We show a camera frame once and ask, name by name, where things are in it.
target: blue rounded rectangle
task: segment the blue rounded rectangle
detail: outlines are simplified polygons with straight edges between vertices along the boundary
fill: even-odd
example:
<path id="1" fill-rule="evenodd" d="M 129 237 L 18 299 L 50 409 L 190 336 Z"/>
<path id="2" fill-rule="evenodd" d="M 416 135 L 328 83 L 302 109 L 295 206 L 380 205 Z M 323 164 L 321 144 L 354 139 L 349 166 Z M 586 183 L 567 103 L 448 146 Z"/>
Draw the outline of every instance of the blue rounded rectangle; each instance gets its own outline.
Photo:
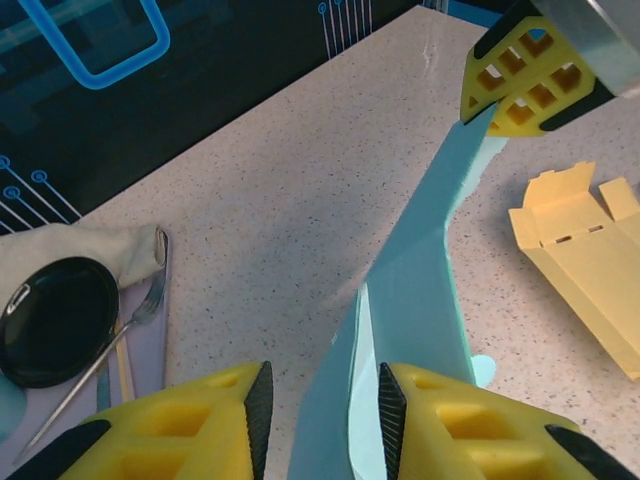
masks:
<path id="1" fill-rule="evenodd" d="M 18 2 L 47 39 L 49 45 L 60 57 L 60 60 L 65 64 L 71 75 L 78 83 L 91 90 L 100 90 L 108 87 L 147 66 L 164 55 L 171 43 L 169 28 L 155 0 L 140 0 L 140 4 L 157 37 L 154 44 L 103 72 L 91 73 L 47 13 L 45 7 L 40 3 L 40 0 L 18 0 Z"/>

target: light blue cloth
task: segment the light blue cloth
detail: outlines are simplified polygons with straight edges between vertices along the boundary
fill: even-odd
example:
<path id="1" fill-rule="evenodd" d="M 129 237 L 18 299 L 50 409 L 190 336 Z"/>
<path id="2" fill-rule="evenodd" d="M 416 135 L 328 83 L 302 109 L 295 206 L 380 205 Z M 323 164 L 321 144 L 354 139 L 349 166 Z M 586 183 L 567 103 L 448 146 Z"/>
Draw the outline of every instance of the light blue cloth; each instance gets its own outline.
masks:
<path id="1" fill-rule="evenodd" d="M 0 374 L 0 442 L 18 428 L 26 410 L 24 392 Z"/>
<path id="2" fill-rule="evenodd" d="M 447 228 L 455 209 L 506 144 L 503 138 L 485 138 L 494 112 L 492 106 L 468 125 L 453 126 L 356 294 L 302 401 L 289 480 L 354 480 L 354 460 L 358 477 L 384 478 L 379 439 L 350 445 L 348 438 L 350 430 L 353 435 L 354 429 L 378 421 L 370 408 L 359 415 L 354 408 L 349 415 L 350 404 L 370 406 L 371 399 L 358 395 L 377 391 L 377 385 L 363 384 L 372 381 L 372 364 L 410 363 L 476 383 L 449 262 Z M 369 311 L 362 312 L 367 306 Z M 371 322 L 373 334 L 366 342 L 358 335 L 369 328 L 360 325 L 363 321 Z M 369 344 L 371 351 L 357 351 L 356 339 L 358 347 Z M 367 356 L 375 361 L 365 361 Z M 483 381 L 491 373 L 483 374 Z M 350 446 L 360 451 L 350 456 Z M 363 465 L 368 454 L 376 458 Z"/>

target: fork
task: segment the fork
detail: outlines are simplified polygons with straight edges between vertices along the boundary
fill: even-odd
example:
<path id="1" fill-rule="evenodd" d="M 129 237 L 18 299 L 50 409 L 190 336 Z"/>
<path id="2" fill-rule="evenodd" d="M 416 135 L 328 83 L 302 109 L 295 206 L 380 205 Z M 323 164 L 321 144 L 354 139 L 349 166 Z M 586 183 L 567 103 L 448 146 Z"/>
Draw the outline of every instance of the fork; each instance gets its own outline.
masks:
<path id="1" fill-rule="evenodd" d="M 51 413 L 49 418 L 42 424 L 38 432 L 31 438 L 29 443 L 27 443 L 24 448 L 20 451 L 18 456 L 13 461 L 14 465 L 20 463 L 20 461 L 29 453 L 29 451 L 34 447 L 36 443 L 42 438 L 42 436 L 47 433 L 53 422 L 60 416 L 62 411 L 67 407 L 69 402 L 73 400 L 75 395 L 80 391 L 80 389 L 87 383 L 87 380 L 93 375 L 96 370 L 102 365 L 109 352 L 113 350 L 113 347 L 120 341 L 125 333 L 130 328 L 133 328 L 136 325 L 141 325 L 150 322 L 153 320 L 158 313 L 158 308 L 162 304 L 165 293 L 165 286 L 167 283 L 167 244 L 166 244 L 166 234 L 162 232 L 165 239 L 165 262 L 164 267 L 161 271 L 159 271 L 151 282 L 151 287 L 149 287 L 149 291 L 147 292 L 147 296 L 142 301 L 142 303 L 136 308 L 131 316 L 131 320 L 125 323 L 120 330 L 113 336 L 107 347 L 102 351 L 102 353 L 95 359 L 93 364 L 84 372 L 84 375 L 80 377 L 80 380 L 73 386 L 73 388 L 67 393 L 67 395 L 62 399 L 62 401 L 58 404 L 56 409 Z"/>

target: white countertop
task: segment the white countertop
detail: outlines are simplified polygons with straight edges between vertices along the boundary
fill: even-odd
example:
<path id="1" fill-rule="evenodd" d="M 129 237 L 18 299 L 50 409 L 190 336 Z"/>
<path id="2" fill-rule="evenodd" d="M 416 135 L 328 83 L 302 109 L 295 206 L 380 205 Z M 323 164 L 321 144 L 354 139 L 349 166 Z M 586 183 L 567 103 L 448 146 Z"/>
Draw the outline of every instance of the white countertop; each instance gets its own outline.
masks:
<path id="1" fill-rule="evenodd" d="M 416 7 L 91 213 L 159 222 L 175 250 L 169 384 L 270 360 L 267 478 L 284 478 L 315 368 L 403 207 L 458 118 L 483 29 Z M 640 385 L 626 379 L 518 251 L 507 209 L 548 169 L 598 161 L 640 181 L 640 103 L 616 100 L 543 138 L 512 139 L 462 205 L 450 246 L 490 389 L 565 415 L 640 473 Z"/>

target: beige napkin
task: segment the beige napkin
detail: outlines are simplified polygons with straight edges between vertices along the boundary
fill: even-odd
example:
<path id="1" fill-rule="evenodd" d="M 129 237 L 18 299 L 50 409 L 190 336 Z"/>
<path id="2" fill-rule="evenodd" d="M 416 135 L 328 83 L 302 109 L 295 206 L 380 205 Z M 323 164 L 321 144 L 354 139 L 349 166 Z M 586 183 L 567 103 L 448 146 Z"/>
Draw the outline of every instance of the beige napkin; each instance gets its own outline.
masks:
<path id="1" fill-rule="evenodd" d="M 51 224 L 0 237 L 0 312 L 15 290 L 42 267 L 66 257 L 89 257 L 109 269 L 120 288 L 160 270 L 164 237 L 157 225 L 97 229 Z"/>

